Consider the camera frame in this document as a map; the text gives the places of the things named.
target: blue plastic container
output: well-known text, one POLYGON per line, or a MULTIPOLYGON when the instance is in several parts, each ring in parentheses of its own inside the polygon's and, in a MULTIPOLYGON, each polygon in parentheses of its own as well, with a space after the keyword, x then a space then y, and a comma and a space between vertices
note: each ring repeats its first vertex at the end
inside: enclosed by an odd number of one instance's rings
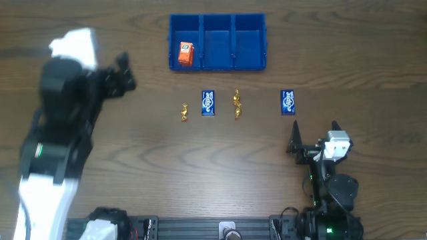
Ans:
POLYGON ((171 14, 169 67, 174 71, 263 70, 267 62, 264 14, 171 14), (193 66, 178 63, 180 43, 194 46, 193 66))

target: gold candy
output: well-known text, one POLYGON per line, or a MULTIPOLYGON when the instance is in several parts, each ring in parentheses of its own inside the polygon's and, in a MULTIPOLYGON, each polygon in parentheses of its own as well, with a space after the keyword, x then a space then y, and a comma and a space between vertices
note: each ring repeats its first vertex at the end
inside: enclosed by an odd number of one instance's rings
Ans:
POLYGON ((187 103, 182 103, 182 110, 181 110, 181 115, 182 115, 181 121, 182 122, 187 121, 187 112, 188 112, 187 106, 188 106, 187 103))
POLYGON ((242 104, 240 103, 239 89, 236 89, 236 94, 233 97, 233 104, 236 106, 234 113, 236 114, 235 120, 237 120, 242 114, 242 104))

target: wooden table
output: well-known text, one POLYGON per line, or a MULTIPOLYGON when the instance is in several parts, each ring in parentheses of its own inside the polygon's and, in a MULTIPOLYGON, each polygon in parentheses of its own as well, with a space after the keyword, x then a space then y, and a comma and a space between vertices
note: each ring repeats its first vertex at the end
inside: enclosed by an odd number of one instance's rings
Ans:
MULTIPOLYGON (((18 182, 47 46, 89 26, 97 30, 100 64, 128 50, 139 85, 104 103, 70 217, 103 205, 160 217, 302 210, 312 202, 301 189, 307 166, 285 153, 292 122, 314 144, 337 120, 354 142, 337 172, 360 183, 354 215, 365 239, 425 237, 426 13, 423 0, 2 1, 0 171, 18 182), (170 71, 169 14, 221 12, 266 14, 267 69, 170 71), (215 117, 200 115, 202 89, 216 90, 215 117), (295 117, 280 115, 280 89, 295 89, 295 117)), ((2 239, 11 238, 16 212, 0 187, 2 239)))

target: green light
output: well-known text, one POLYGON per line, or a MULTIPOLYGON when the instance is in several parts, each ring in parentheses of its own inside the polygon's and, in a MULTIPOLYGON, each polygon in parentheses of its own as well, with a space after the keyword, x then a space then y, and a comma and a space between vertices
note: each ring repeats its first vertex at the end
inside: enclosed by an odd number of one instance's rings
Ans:
POLYGON ((40 157, 42 151, 43 151, 43 144, 40 145, 39 157, 40 157))

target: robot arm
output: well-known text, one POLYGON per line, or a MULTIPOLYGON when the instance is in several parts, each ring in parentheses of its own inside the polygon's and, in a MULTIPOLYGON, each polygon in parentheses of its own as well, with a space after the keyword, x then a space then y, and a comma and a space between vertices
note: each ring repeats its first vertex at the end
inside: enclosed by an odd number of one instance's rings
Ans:
POLYGON ((70 31, 50 48, 53 58, 43 67, 41 80, 44 123, 38 124, 39 116, 33 120, 21 148, 19 194, 31 224, 26 226, 21 205, 14 240, 62 238, 69 206, 93 147, 91 135, 103 100, 121 97, 136 87, 127 53, 116 59, 118 71, 97 68, 92 29, 70 31), (26 236, 27 227, 31 238, 26 236))

